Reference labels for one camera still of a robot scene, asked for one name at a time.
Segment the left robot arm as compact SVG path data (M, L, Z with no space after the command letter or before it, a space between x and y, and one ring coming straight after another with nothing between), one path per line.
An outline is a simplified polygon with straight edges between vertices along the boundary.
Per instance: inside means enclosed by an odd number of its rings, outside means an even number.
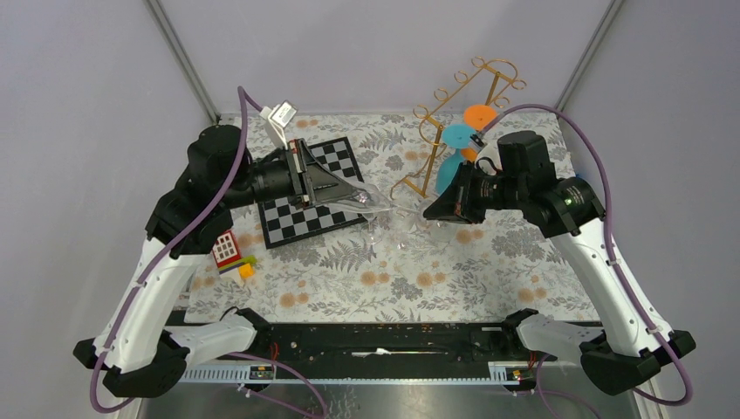
M119 398L161 396L187 368L227 354L266 355L267 323L247 308L205 326L167 331L182 287L232 227L233 209L280 198L311 207L347 198L361 182L357 169L342 168L301 139L251 161L245 133L232 125L204 129L187 155L187 167L147 222L140 261L112 319L73 350L92 370L93 385Z

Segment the colourful toy block house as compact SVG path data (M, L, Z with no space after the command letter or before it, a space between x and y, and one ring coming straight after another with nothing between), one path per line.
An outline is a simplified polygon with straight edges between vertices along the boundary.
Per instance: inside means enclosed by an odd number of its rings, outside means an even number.
M226 230L217 237L211 254L221 279L233 281L244 287L247 280L256 273L257 259L252 255L244 256L241 253L232 230Z

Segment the tall clear flute glass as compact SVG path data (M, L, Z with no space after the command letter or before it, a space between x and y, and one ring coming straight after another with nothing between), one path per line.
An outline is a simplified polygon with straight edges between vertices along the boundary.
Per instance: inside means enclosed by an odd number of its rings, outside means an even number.
M380 226L377 213L362 213L362 217L366 220L366 228L364 230L366 234L367 242L370 245L379 244L383 238L383 229Z

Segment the round clear wine glass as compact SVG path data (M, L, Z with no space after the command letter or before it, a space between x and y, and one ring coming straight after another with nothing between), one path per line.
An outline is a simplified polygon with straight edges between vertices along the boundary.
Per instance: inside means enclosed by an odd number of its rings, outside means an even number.
M448 243L455 237L457 230L458 226L454 223L434 221L430 225L429 235L437 242Z

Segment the black white chessboard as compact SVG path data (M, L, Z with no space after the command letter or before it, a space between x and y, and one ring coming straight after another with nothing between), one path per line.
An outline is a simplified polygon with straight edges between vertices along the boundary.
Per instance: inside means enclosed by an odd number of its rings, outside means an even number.
M309 208L293 205L287 197L258 204L264 244L268 249L365 222L357 213L321 204L330 198L348 195L350 183L362 180L349 139L324 141L309 149L315 160L331 174L319 175L319 188L314 191L319 202Z

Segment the teal wine glass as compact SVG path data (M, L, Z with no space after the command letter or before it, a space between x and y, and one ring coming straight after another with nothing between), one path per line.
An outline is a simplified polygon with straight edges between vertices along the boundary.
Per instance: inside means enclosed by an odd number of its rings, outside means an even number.
M435 192L441 195L451 184L458 166L466 161L462 151L469 147L471 136L476 133L466 124L453 124L443 129L442 142L452 149L452 154L444 158L435 180Z

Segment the floral table mat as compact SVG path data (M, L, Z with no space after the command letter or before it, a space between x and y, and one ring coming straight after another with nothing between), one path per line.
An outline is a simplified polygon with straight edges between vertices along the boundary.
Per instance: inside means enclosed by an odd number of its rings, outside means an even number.
M416 118L403 114L299 116L288 135L310 144L346 137L366 182L390 187L420 167L425 154ZM240 250L257 259L241 287L217 276L212 261L191 281L188 323L218 320L232 306L249 307L271 322L499 321L522 308L562 320L595 320L571 267L516 211L491 212L482 224L457 225L448 243L429 235L421 216L392 210L378 219L379 244L366 223L267 249L256 207L235 210ZM410 245L389 239L395 216L415 221Z

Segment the clear champagne flute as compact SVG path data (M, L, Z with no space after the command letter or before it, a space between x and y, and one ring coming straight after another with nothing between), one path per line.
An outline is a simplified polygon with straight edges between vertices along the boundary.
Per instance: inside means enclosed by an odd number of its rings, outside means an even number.
M421 211L425 208L425 203L423 202L418 202L414 205L412 205L411 203L409 205L406 205L405 203L396 202L390 199L388 196L384 195L377 188L377 186L373 184L364 182L351 182L351 184L354 185L357 189L366 191L370 195L370 203L367 205L367 209L337 209L336 207L329 208L360 215L362 213L377 213L378 216L392 210L399 210L402 211L404 214L415 214L417 216L420 216Z

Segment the orange wine glass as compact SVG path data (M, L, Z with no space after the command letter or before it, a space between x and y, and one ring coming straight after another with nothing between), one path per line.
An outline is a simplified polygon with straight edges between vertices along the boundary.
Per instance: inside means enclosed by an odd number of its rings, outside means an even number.
M463 113L463 122L465 125L472 127L476 132L486 127L491 121L498 116L498 111L491 106L478 104L469 106ZM462 156L471 162L475 162L476 152L468 146L461 150Z

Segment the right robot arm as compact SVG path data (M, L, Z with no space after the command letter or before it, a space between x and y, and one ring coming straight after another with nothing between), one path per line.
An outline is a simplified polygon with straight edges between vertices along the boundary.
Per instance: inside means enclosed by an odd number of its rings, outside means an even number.
M690 333L674 329L652 307L621 261L592 187L577 177L558 177L545 139L532 131L507 134L497 148L498 173L461 163L424 217L479 224L490 210L520 210L572 267L600 318L600 327L593 328L520 310L504 320L504 354L514 360L531 351L553 355L581 366L603 393L619 395L693 351Z

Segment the short clear glass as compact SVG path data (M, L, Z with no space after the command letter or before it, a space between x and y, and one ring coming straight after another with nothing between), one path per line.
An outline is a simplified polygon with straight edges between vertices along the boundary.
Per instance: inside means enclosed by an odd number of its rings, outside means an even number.
M415 221L410 216L395 216L388 225L391 245L398 251L404 251L410 245Z

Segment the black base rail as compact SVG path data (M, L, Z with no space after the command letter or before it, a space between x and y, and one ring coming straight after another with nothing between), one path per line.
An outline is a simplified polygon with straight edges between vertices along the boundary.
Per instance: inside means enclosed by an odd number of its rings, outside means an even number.
M529 383L542 353L515 343L500 323L276 323L248 355L195 368L216 382L498 385Z

